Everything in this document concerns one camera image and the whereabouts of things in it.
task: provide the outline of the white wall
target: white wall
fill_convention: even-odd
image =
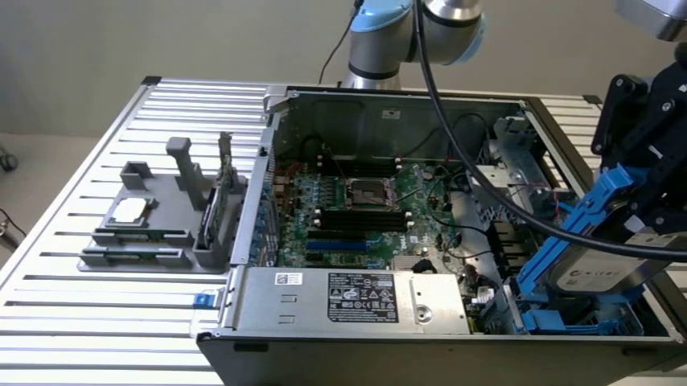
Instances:
[[[0,131],[99,136],[145,75],[316,81],[349,0],[0,0]],[[606,93],[671,60],[611,0],[484,0],[487,40],[441,88]],[[327,80],[344,76],[348,48]],[[404,85],[421,86],[405,66]]]

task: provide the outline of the motherboard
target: motherboard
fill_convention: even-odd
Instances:
[[[451,247],[456,230],[433,220],[453,224],[447,167],[397,163],[356,171],[337,162],[327,173],[319,166],[291,164],[273,179],[279,265],[408,269],[400,265]]]

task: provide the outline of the gray 3d printed holder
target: gray 3d printed holder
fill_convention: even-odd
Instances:
[[[179,175],[152,174],[145,162],[124,165],[124,187],[80,254],[81,271],[224,272],[247,181],[231,154],[217,178],[203,176],[189,148],[188,138],[169,138]]]

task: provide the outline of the cable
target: cable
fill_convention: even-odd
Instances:
[[[12,217],[9,217],[8,213],[4,211],[4,209],[0,208],[0,212],[4,214],[4,216],[8,218],[9,223],[13,225],[15,228],[17,228],[19,233],[21,233],[25,237],[24,229],[21,229],[17,225],[17,223],[13,222]]]
[[[341,47],[341,43],[344,42],[345,36],[348,35],[348,31],[351,31],[351,25],[353,24],[355,16],[357,16],[361,6],[363,6],[363,0],[355,0],[353,15],[351,16],[348,24],[345,25],[345,31],[343,32],[341,39],[339,39],[339,43],[336,43],[336,46],[333,47],[332,52],[329,53],[329,56],[327,58],[327,62],[324,62],[324,65],[321,66],[320,77],[317,78],[317,85],[321,84],[321,78],[324,77],[324,71],[327,70],[327,66],[329,65],[329,62],[332,61],[333,54],[336,54],[336,51]]]
[[[476,228],[476,227],[471,227],[469,225],[456,225],[456,224],[451,224],[451,223],[447,223],[445,221],[441,221],[433,214],[433,210],[431,209],[431,205],[429,205],[429,197],[431,197],[431,193],[433,192],[433,190],[436,189],[439,183],[441,182],[441,179],[437,179],[437,181],[433,183],[433,185],[431,186],[431,189],[429,189],[429,192],[427,193],[427,209],[429,209],[429,216],[431,216],[431,219],[435,220],[440,225],[443,225],[444,227],[449,227],[449,228],[456,228],[456,229],[471,229],[476,232],[479,232],[480,234],[483,234],[484,236],[487,236],[487,232],[484,232],[481,229]]]
[[[481,149],[484,148],[484,144],[489,140],[489,124],[487,123],[487,119],[484,119],[484,117],[480,114],[465,113],[465,114],[460,115],[455,119],[453,123],[451,124],[451,130],[455,130],[455,126],[457,126],[460,121],[463,121],[467,117],[475,117],[481,122],[481,128],[484,129],[484,142],[481,143],[481,146],[480,146],[480,152],[481,152]],[[447,151],[448,157],[453,156],[452,150],[453,150],[453,148],[451,147],[451,143],[448,143],[448,151]]]
[[[480,121],[481,121],[481,127],[484,128],[484,135],[487,136],[487,140],[489,138],[489,125],[487,123],[487,120],[484,119],[484,117],[477,114],[477,113],[465,113],[463,115],[460,115],[455,121],[453,121],[453,124],[451,125],[451,127],[455,129],[455,126],[460,123],[460,121],[463,121],[467,117],[476,117]],[[420,143],[417,143],[417,145],[415,145],[415,147],[408,150],[405,153],[400,154],[399,157],[400,158],[405,158],[408,156],[412,155],[413,152],[416,152],[423,146],[424,144],[427,144],[427,142],[429,141],[431,137],[433,137],[433,134],[437,133],[440,129],[437,127],[435,127],[431,132],[427,134],[427,137],[420,141]]]
[[[415,14],[421,14],[421,2],[415,0]],[[415,34],[417,37],[417,51],[420,53],[420,67],[423,76],[425,79],[427,93],[433,104],[433,108],[437,112],[439,121],[441,122],[443,130],[448,136],[448,140],[453,149],[456,150],[459,158],[464,162],[464,167],[472,174],[472,178],[481,185],[481,188],[487,191],[489,196],[539,232],[555,236],[560,240],[569,242],[571,244],[580,245],[583,247],[614,253],[616,255],[624,255],[628,257],[639,257],[643,259],[659,260],[659,261],[675,261],[687,262],[687,251],[683,249],[672,248],[651,248],[636,245],[627,245],[615,243],[611,241],[600,240],[592,237],[581,236],[576,233],[568,232],[560,228],[553,227],[551,224],[540,221],[535,218],[531,213],[521,207],[519,207],[513,201],[505,196],[497,193],[497,189],[489,182],[488,178],[480,172],[476,164],[469,159],[463,146],[457,143],[451,126],[448,124],[447,114],[443,110],[441,100],[437,91],[437,85],[433,80],[433,75],[429,68],[429,60],[427,58],[427,45],[425,45],[425,34],[424,34],[424,18],[415,18]]]
[[[420,143],[419,143],[417,145],[415,145],[415,147],[413,147],[411,150],[408,150],[405,153],[400,154],[400,155],[399,155],[399,157],[400,157],[400,158],[405,158],[405,157],[411,156],[411,155],[412,155],[412,153],[413,153],[413,152],[416,152],[416,151],[417,151],[417,150],[424,146],[424,144],[427,143],[427,141],[429,141],[431,137],[433,136],[433,134],[436,134],[436,133],[437,133],[437,131],[439,131],[439,128],[436,128],[436,127],[435,127],[435,128],[431,130],[429,134],[427,134],[425,139],[423,139],[423,140],[420,141]]]
[[[472,258],[475,258],[477,256],[487,255],[488,253],[492,253],[492,251],[483,251],[483,252],[475,253],[473,255],[469,255],[469,256],[456,256],[456,258],[459,258],[459,259],[472,259]]]

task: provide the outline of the cpu socket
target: cpu socket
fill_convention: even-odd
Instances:
[[[347,179],[345,205],[352,209],[380,210],[393,205],[388,179]]]

